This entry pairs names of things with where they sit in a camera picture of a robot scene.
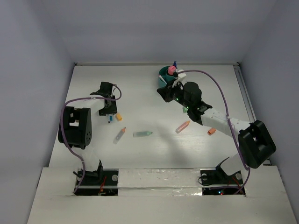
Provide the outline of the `teal round pen holder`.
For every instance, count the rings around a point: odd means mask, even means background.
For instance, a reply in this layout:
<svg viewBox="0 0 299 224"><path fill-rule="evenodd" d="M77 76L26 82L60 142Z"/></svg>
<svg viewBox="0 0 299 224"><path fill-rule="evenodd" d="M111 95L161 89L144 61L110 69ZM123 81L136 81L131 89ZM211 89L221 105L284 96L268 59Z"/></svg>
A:
<svg viewBox="0 0 299 224"><path fill-rule="evenodd" d="M168 84L169 82L172 82L172 81L175 79L174 76L169 76L169 75L167 75L168 67L169 67L169 66L165 66L165 67L163 67L163 68L159 71L159 73L158 73L158 75L161 75L161 76L163 77L163 79L167 82L167 84ZM162 82L162 81L158 78L158 86L159 86L159 88L165 87L167 84L165 84L164 82Z"/></svg>

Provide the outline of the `pink capped bottle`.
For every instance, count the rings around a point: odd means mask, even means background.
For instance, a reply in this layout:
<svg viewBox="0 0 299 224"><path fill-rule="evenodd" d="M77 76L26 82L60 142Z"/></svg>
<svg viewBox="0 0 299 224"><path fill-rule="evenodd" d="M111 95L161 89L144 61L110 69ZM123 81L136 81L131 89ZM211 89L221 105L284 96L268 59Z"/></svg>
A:
<svg viewBox="0 0 299 224"><path fill-rule="evenodd" d="M176 67L175 66L168 67L167 75L173 76L175 72L176 72Z"/></svg>

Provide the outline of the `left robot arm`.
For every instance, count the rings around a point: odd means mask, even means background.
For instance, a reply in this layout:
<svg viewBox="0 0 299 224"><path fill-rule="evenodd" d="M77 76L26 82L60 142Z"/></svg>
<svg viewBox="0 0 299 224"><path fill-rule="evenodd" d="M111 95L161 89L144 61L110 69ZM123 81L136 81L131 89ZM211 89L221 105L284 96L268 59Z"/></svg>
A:
<svg viewBox="0 0 299 224"><path fill-rule="evenodd" d="M117 113L116 88L116 84L101 82L99 90L89 96L69 100L62 108L58 141L84 163L82 169L75 172L78 179L83 177L92 184L99 184L103 180L100 160L93 150L86 148L92 141L92 121L100 116L106 117L108 123L113 121Z"/></svg>

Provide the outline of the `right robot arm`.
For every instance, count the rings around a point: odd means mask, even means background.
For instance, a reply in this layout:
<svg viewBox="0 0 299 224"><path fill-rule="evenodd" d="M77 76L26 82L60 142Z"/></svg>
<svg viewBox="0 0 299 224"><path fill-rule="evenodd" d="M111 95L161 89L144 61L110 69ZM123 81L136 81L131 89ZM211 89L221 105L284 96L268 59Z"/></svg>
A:
<svg viewBox="0 0 299 224"><path fill-rule="evenodd" d="M237 154L226 158L216 167L215 178L218 182L226 183L242 169L257 169L277 149L262 121L242 121L217 111L202 100L202 91L194 82L175 86L168 84L158 88L157 92L165 102L174 100L187 108L187 115L193 122L214 128L233 139Z"/></svg>

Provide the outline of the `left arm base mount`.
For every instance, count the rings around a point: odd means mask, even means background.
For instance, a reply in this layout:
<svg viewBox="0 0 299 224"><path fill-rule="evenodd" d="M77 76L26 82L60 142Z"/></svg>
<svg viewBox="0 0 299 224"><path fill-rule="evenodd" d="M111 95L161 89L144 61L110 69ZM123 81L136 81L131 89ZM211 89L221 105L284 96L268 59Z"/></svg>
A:
<svg viewBox="0 0 299 224"><path fill-rule="evenodd" d="M104 169L99 161L97 170L86 171L79 186L83 170L74 171L73 174L77 177L74 189L77 196L118 196L118 169Z"/></svg>

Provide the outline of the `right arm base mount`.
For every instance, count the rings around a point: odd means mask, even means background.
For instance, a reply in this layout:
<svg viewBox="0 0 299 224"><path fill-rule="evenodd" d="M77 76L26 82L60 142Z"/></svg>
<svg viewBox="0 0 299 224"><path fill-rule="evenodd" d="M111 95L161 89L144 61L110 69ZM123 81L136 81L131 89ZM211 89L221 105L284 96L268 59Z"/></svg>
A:
<svg viewBox="0 0 299 224"><path fill-rule="evenodd" d="M200 171L198 183L203 187L203 195L246 195L241 171L227 175L221 168L223 160L215 169Z"/></svg>

